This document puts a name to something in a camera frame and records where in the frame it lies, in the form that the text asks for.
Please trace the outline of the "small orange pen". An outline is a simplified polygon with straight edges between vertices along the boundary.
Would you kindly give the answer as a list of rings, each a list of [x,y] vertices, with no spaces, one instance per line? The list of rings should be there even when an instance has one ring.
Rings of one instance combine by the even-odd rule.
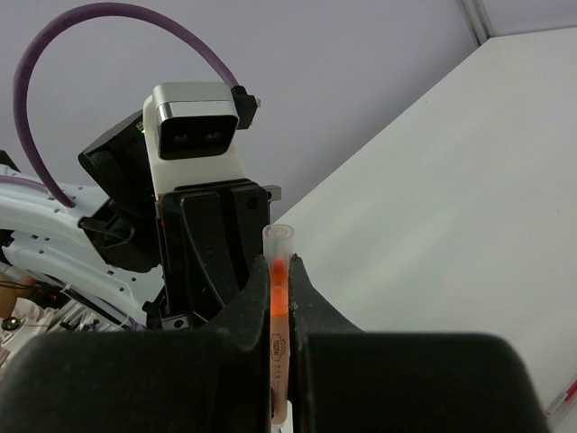
[[[270,390],[271,426],[283,427],[289,392],[289,261],[270,263]]]

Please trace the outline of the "red thin pen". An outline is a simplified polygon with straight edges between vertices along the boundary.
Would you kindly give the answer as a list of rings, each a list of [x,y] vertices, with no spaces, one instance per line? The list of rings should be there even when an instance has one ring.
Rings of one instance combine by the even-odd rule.
[[[576,378],[573,378],[571,382],[561,391],[554,400],[545,409],[545,416],[551,418],[559,409],[566,403],[569,403],[576,394]]]

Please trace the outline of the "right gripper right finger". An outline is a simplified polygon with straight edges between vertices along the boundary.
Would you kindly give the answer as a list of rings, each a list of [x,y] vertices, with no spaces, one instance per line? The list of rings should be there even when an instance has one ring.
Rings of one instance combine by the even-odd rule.
[[[503,338],[365,332],[292,259],[290,390],[296,432],[546,432],[528,371]]]

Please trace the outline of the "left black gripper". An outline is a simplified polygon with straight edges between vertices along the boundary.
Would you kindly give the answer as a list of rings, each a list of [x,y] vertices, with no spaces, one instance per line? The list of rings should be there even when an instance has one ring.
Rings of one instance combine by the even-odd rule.
[[[202,327],[245,287],[262,253],[262,229],[276,185],[228,180],[179,187],[156,203],[163,288],[150,305],[149,326]]]

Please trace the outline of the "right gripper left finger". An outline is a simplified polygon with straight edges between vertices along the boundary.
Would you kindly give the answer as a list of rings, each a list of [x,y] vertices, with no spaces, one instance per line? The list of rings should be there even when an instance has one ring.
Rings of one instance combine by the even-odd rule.
[[[1,381],[4,432],[267,432],[269,272],[197,330],[37,336]]]

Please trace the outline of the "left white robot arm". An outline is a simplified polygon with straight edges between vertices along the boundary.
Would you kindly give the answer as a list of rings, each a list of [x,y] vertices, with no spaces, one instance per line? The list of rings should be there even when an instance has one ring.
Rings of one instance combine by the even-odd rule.
[[[61,205],[10,160],[1,173],[1,264],[37,280],[44,307],[61,298],[110,327],[201,327],[241,291],[262,251],[277,186],[186,170],[157,194],[136,112],[78,157],[92,187],[70,185]]]

